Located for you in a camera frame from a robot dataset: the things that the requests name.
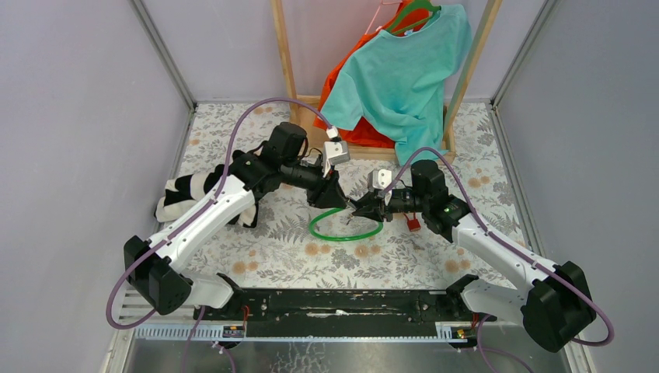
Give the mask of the green cable lock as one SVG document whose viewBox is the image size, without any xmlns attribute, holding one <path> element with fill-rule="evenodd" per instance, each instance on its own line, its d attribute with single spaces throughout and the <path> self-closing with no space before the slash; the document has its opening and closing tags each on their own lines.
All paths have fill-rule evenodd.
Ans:
<svg viewBox="0 0 659 373">
<path fill-rule="evenodd" d="M 380 233 L 383 228 L 384 224 L 381 221 L 377 221 L 377 226 L 366 233 L 361 233 L 361 234 L 356 234 L 356 235 L 344 235 L 344 236 L 334 236 L 334 235 L 324 235 L 320 232 L 316 231 L 316 226 L 318 225 L 319 222 L 321 222 L 323 219 L 330 217 L 331 215 L 338 214 L 346 209 L 351 209 L 354 210 L 355 206 L 352 201 L 347 202 L 346 207 L 332 207 L 328 211 L 323 212 L 320 215 L 317 215 L 314 217 L 309 223 L 308 223 L 308 230 L 309 233 L 317 238 L 321 239 L 323 241 L 328 241 L 328 242 L 354 242 L 354 241 L 359 241 L 362 239 L 369 239 L 378 233 Z"/>
</svg>

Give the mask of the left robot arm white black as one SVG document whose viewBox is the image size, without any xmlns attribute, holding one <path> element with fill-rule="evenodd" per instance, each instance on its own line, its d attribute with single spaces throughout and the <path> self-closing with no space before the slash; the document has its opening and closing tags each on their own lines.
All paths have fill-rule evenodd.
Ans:
<svg viewBox="0 0 659 373">
<path fill-rule="evenodd" d="M 196 274 L 187 264 L 199 248 L 230 222 L 248 223 L 246 213 L 281 184 L 305 190 L 307 202 L 317 208 L 346 207 L 347 198 L 334 170 L 349 160 L 345 141 L 325 142 L 314 163 L 299 157 L 307 134 L 288 122 L 277 125 L 260 153 L 233 153 L 221 178 L 189 211 L 147 240 L 133 236 L 124 244 L 128 283 L 160 315 L 183 305 L 208 306 L 222 319 L 241 309 L 238 288 L 221 275 Z"/>
</svg>

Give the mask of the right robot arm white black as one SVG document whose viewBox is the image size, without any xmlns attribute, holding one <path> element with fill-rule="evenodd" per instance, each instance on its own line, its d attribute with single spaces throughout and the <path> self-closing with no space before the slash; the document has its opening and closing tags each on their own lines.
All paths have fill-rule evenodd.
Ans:
<svg viewBox="0 0 659 373">
<path fill-rule="evenodd" d="M 511 287 L 465 276 L 449 289 L 445 302 L 454 319 L 474 312 L 489 314 L 525 329 L 542 348 L 557 352 L 596 319 L 588 304 L 590 290 L 583 270 L 543 258 L 489 226 L 468 203 L 448 191 L 438 164 L 421 160 L 411 166 L 410 186 L 386 191 L 392 172 L 375 170 L 368 192 L 349 205 L 353 214 L 373 221 L 390 221 L 394 214 L 420 214 L 426 227 L 467 249 L 511 282 Z"/>
</svg>

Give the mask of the red cable lock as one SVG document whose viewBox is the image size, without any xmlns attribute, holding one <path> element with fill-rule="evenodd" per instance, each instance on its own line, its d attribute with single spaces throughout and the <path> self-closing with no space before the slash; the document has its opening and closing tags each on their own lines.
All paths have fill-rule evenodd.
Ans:
<svg viewBox="0 0 659 373">
<path fill-rule="evenodd" d="M 417 219 L 417 216 L 415 213 L 409 215 L 409 214 L 404 214 L 406 218 L 406 225 L 407 228 L 409 229 L 410 232 L 418 232 L 421 229 L 420 226 L 420 221 Z"/>
</svg>

